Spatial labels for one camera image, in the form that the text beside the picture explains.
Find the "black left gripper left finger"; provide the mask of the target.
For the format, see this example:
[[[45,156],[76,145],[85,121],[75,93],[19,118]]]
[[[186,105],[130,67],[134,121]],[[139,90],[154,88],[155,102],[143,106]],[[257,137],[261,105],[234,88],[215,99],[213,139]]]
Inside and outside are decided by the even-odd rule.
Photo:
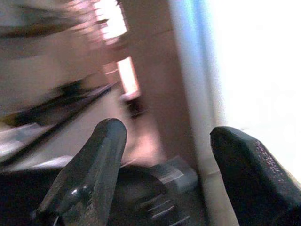
[[[52,183],[35,211],[35,225],[106,225],[126,141],[121,120],[108,118],[98,123]]]

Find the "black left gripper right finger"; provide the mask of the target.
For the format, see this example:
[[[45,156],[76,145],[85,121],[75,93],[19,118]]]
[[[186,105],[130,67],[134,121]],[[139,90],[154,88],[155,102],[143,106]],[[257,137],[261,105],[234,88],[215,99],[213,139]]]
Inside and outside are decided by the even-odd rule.
[[[211,149],[241,226],[299,226],[301,186],[258,139],[215,127]]]

